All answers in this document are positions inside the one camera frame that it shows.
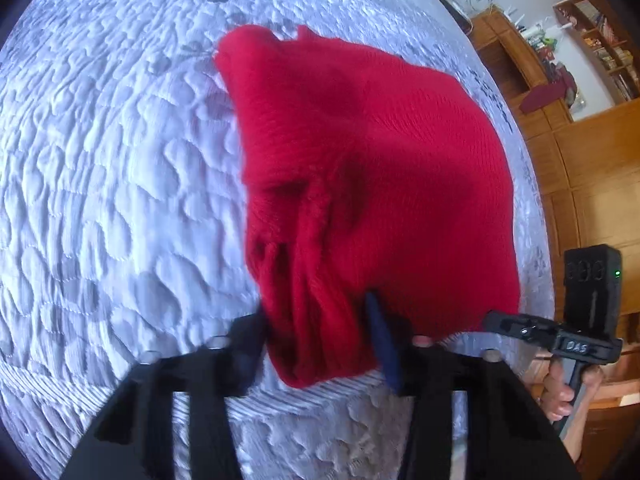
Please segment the right forearm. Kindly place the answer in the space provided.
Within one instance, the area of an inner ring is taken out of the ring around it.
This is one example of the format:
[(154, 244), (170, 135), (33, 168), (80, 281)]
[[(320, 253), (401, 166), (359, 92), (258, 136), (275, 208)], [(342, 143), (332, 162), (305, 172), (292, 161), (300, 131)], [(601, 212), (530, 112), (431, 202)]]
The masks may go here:
[(579, 460), (580, 454), (582, 454), (582, 441), (584, 440), (588, 413), (589, 408), (581, 405), (573, 421), (565, 426), (566, 434), (563, 438), (563, 443), (574, 463)]

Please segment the person's right hand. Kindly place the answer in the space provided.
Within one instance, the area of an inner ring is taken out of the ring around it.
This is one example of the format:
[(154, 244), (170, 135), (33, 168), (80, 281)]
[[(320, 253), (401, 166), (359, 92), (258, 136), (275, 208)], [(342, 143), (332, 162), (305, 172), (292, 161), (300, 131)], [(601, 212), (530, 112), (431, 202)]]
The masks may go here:
[(574, 424), (585, 422), (588, 417), (590, 403), (596, 396), (603, 382), (602, 368), (591, 365), (582, 372), (582, 386), (584, 397), (580, 402), (575, 401), (575, 391), (564, 382), (562, 361), (552, 359), (547, 376), (544, 378), (544, 390), (540, 397), (540, 407), (550, 422), (558, 422), (563, 418), (574, 415)]

